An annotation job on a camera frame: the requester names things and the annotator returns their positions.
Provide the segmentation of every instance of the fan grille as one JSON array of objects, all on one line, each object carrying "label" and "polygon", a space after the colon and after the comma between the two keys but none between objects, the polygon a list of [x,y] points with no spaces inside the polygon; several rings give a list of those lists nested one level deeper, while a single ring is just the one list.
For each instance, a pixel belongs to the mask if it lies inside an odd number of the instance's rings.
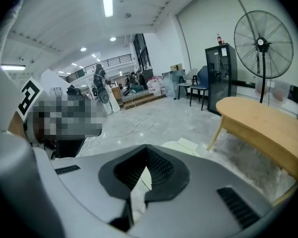
[{"label": "fan grille", "polygon": [[255,45],[259,38],[269,43],[265,54],[265,78],[281,76],[290,67],[294,56],[288,30],[277,17],[265,11],[251,11],[238,21],[234,33],[237,55],[250,72],[263,77],[263,54]]}]

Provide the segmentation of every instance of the plastic bag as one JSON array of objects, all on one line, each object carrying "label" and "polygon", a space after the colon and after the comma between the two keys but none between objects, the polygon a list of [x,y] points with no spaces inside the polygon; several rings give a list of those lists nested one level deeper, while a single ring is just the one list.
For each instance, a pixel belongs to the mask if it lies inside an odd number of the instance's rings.
[{"label": "plastic bag", "polygon": [[162,94],[166,97],[174,98],[173,82],[169,77],[164,77],[161,81]]},{"label": "plastic bag", "polygon": [[152,77],[148,82],[147,82],[147,87],[149,93],[153,93],[154,96],[160,96],[161,95],[161,85],[159,83],[158,79],[159,77]]}]

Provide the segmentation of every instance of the small table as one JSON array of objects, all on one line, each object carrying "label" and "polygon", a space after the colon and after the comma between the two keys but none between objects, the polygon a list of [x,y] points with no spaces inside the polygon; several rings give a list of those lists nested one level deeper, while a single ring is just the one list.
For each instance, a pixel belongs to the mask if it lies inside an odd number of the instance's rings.
[{"label": "small table", "polygon": [[245,140],[269,156],[298,180],[298,120],[272,107],[241,97],[217,102],[222,115],[220,125],[207,150],[213,146],[221,128]]}]

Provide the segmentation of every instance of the chair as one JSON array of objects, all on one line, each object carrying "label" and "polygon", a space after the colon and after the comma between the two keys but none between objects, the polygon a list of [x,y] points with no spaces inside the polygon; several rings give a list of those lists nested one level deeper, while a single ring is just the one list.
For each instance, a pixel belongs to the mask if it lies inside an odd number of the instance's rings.
[{"label": "chair", "polygon": [[190,87],[191,88],[190,106],[191,106],[193,90],[198,90],[199,102],[200,102],[200,92],[202,90],[203,98],[202,98],[201,110],[203,110],[205,91],[209,89],[209,77],[208,77],[208,67],[207,66],[203,66],[202,69],[198,72],[198,79],[199,79],[200,83],[198,85],[192,85]]},{"label": "chair", "polygon": [[178,100],[180,99],[180,87],[185,88],[185,92],[187,93],[186,96],[188,96],[188,88],[194,84],[194,79],[196,80],[196,83],[198,84],[197,79],[198,70],[197,69],[191,69],[188,74],[184,75],[183,77],[179,78],[179,91],[178,91]]}]

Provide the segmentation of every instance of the fan stand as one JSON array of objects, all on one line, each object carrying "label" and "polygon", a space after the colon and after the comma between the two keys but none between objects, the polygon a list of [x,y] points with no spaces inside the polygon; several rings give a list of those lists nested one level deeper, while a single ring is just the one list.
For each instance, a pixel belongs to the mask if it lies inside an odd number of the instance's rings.
[{"label": "fan stand", "polygon": [[265,53],[268,51],[269,49],[269,42],[267,42],[267,40],[263,37],[259,37],[256,40],[256,46],[259,50],[259,52],[262,53],[262,57],[263,57],[263,83],[262,83],[262,92],[260,95],[260,103],[263,103],[263,98],[264,98],[264,92],[265,92],[265,83],[266,83],[266,60],[265,60]]}]

